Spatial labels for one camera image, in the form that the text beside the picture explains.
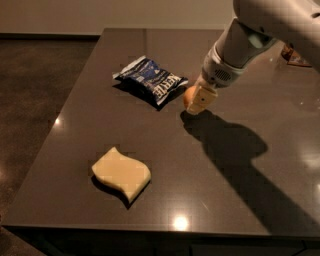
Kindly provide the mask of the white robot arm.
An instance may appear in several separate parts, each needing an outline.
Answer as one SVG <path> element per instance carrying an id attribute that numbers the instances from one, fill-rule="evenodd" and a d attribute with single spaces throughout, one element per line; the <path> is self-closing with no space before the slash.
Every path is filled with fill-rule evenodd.
<path id="1" fill-rule="evenodd" d="M 201 73 L 184 94 L 197 115 L 232 84 L 248 64 L 282 41 L 320 70 L 320 5 L 316 0 L 233 0 L 235 17 L 207 53 Z"/>

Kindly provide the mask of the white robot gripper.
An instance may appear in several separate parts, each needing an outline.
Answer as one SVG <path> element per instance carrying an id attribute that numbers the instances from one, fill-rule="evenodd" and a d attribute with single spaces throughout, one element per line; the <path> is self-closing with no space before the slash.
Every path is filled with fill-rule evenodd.
<path id="1" fill-rule="evenodd" d="M 230 86 L 243 74 L 246 66 L 246 58 L 236 55 L 226 58 L 224 52 L 219 52 L 218 44 L 215 43 L 204 59 L 202 76 L 199 76 L 193 85 L 196 90 L 188 108 L 185 108 L 186 111 L 191 115 L 203 112 L 218 96 L 214 87 Z"/>

